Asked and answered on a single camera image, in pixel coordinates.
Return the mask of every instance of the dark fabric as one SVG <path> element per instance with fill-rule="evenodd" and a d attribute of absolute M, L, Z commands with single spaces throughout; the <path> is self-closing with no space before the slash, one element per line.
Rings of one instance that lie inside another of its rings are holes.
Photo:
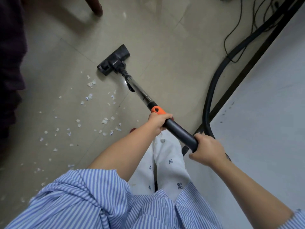
<path fill-rule="evenodd" d="M 25 89 L 20 72 L 27 51 L 20 0 L 0 0 L 0 130 L 16 122 L 21 102 L 18 90 Z"/>

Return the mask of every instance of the vacuum floor nozzle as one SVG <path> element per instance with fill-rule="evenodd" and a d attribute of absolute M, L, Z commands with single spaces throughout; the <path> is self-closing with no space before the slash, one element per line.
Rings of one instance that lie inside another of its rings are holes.
<path fill-rule="evenodd" d="M 122 44 L 118 49 L 112 52 L 104 61 L 102 61 L 97 66 L 97 69 L 104 75 L 108 75 L 110 72 L 113 71 L 113 65 L 118 62 L 118 60 L 120 60 L 120 62 L 123 62 L 129 56 L 129 51 L 127 50 L 126 46 Z"/>

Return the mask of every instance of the striped sleeve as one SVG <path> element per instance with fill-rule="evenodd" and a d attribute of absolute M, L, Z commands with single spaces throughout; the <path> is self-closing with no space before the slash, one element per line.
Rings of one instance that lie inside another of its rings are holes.
<path fill-rule="evenodd" d="M 121 228 L 132 201 L 116 170 L 70 170 L 44 187 L 6 228 Z"/>
<path fill-rule="evenodd" d="M 295 211 L 293 217 L 279 229 L 305 229 L 305 213 L 302 210 Z"/>

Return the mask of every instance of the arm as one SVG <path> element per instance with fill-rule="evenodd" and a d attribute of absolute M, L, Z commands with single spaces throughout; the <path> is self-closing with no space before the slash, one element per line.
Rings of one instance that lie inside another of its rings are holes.
<path fill-rule="evenodd" d="M 165 120 L 171 117 L 151 113 L 147 123 L 105 149 L 88 168 L 116 169 L 128 182 L 153 139 L 163 130 Z"/>
<path fill-rule="evenodd" d="M 253 228 L 278 228 L 293 216 L 293 212 L 285 204 L 230 162 L 217 140 L 200 134 L 195 137 L 199 146 L 189 157 L 211 167 L 218 174 Z"/>

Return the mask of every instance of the person's right hand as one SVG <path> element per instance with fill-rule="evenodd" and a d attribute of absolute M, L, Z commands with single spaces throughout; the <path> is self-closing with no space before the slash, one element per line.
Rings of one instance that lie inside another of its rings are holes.
<path fill-rule="evenodd" d="M 201 135 L 200 133 L 195 134 L 194 137 L 199 144 L 196 152 L 189 154 L 190 159 L 209 167 L 227 159 L 224 148 L 219 141 L 211 136 Z"/>

